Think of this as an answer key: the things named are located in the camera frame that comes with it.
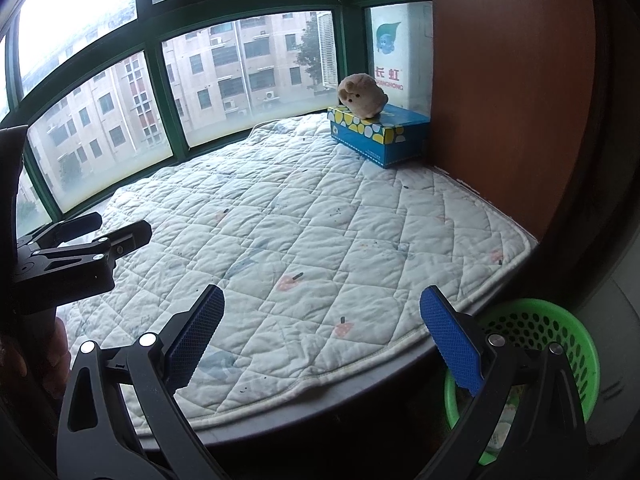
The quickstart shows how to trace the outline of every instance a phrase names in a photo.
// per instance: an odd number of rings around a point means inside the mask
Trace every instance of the blue shoebox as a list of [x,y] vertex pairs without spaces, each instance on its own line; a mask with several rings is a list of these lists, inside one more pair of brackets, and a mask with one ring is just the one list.
[[327,108],[335,140],[366,156],[382,168],[423,154],[430,118],[386,105],[376,118],[360,120],[346,106]]

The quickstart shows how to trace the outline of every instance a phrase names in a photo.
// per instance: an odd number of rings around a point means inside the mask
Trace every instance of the stuffed animal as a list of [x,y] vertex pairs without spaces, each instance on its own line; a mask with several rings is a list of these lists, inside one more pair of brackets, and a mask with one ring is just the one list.
[[389,101],[369,74],[353,74],[338,85],[338,99],[359,119],[378,115]]

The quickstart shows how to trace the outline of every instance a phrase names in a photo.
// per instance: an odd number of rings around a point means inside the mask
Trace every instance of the plush toy head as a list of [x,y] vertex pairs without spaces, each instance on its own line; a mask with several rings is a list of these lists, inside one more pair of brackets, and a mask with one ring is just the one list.
[[338,98],[359,119],[375,117],[389,101],[369,74],[353,74],[344,78],[338,85]]

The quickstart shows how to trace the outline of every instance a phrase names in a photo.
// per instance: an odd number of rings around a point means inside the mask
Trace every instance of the bolt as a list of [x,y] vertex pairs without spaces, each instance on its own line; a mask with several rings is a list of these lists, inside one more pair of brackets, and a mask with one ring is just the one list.
[[491,346],[504,346],[506,341],[500,334],[491,334],[489,336],[489,344]]
[[143,334],[140,336],[140,339],[138,339],[138,342],[140,343],[141,346],[151,346],[153,343],[156,342],[156,334],[147,332],[146,334]]
[[89,354],[94,351],[95,343],[93,341],[85,341],[80,345],[80,351],[83,354]]
[[562,348],[562,345],[558,343],[551,343],[549,345],[549,350],[551,350],[551,353],[556,355],[562,355],[564,353],[564,348]]

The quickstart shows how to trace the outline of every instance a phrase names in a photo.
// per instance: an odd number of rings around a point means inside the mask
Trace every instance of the yellow polka dot pattern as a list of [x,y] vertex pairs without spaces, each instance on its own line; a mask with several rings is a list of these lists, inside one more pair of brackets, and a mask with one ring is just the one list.
[[333,106],[328,108],[327,118],[380,144],[393,144],[406,140],[403,135],[404,128],[394,126],[394,115],[384,110],[380,112],[380,120],[361,120],[351,114],[346,106]]

